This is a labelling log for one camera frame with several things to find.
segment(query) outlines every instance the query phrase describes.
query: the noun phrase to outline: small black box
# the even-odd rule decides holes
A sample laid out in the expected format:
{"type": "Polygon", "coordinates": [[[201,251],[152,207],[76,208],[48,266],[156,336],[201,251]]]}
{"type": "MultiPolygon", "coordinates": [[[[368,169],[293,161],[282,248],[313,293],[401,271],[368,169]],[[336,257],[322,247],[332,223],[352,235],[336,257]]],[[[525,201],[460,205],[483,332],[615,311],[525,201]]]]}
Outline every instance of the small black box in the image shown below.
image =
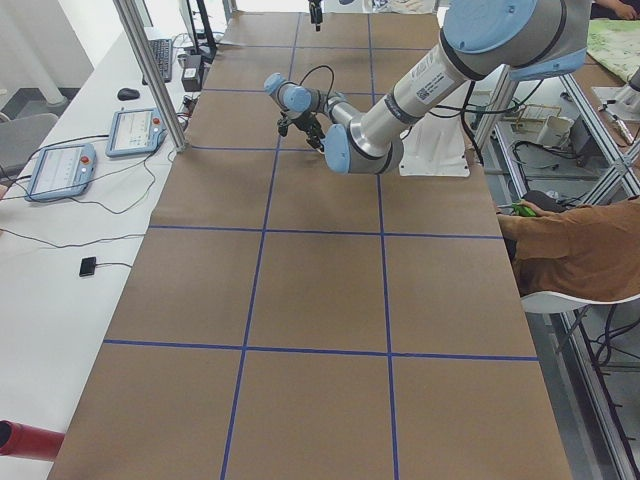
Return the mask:
{"type": "Polygon", "coordinates": [[[204,63],[202,56],[189,55],[182,70],[182,86],[185,92],[199,92],[202,90],[204,63]]]}

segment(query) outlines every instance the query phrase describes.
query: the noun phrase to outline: gray chair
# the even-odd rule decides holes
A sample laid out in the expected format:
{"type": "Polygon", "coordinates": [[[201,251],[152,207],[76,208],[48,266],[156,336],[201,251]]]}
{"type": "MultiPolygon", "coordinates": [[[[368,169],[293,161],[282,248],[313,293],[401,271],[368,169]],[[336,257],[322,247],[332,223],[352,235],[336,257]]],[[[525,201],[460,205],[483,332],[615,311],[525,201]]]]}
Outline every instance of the gray chair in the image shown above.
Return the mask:
{"type": "Polygon", "coordinates": [[[29,155],[42,144],[57,121],[58,117],[53,113],[15,120],[0,116],[0,181],[22,171],[29,155]]]}

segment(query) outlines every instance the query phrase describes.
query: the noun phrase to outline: person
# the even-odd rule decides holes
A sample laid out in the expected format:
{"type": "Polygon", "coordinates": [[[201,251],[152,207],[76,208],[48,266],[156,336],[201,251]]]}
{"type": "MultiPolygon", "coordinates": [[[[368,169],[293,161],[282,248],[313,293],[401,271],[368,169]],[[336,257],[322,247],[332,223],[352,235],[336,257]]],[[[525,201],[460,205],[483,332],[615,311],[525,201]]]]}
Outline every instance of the person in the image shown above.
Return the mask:
{"type": "Polygon", "coordinates": [[[591,5],[591,18],[611,20],[637,20],[640,0],[595,0],[591,5]]]}
{"type": "Polygon", "coordinates": [[[550,290],[617,301],[640,293],[640,197],[555,213],[523,200],[535,217],[498,215],[516,242],[513,273],[522,296],[550,290]]]}

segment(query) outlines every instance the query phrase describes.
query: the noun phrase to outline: green cloth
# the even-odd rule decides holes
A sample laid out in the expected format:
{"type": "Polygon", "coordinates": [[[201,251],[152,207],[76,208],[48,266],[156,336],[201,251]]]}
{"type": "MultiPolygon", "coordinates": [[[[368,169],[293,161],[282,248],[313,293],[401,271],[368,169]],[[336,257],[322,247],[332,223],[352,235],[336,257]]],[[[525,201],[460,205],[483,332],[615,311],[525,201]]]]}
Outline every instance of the green cloth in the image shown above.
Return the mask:
{"type": "Polygon", "coordinates": [[[640,67],[640,21],[589,21],[587,51],[626,83],[640,67]]]}

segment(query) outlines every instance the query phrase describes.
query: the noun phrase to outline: person's hand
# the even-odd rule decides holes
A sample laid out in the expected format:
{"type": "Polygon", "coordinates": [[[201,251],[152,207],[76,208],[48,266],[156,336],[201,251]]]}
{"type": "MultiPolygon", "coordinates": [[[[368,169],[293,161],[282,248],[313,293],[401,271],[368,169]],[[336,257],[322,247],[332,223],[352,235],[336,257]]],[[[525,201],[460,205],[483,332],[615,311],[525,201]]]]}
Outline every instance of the person's hand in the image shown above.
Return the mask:
{"type": "Polygon", "coordinates": [[[613,11],[616,12],[616,15],[622,20],[638,19],[638,12],[636,12],[636,10],[631,5],[626,5],[622,2],[619,6],[615,7],[613,11]]]}
{"type": "Polygon", "coordinates": [[[535,203],[528,202],[527,200],[520,200],[518,205],[529,207],[531,210],[533,210],[533,213],[536,214],[536,217],[548,217],[549,215],[553,215],[552,212],[543,210],[539,206],[537,206],[535,203]]]}

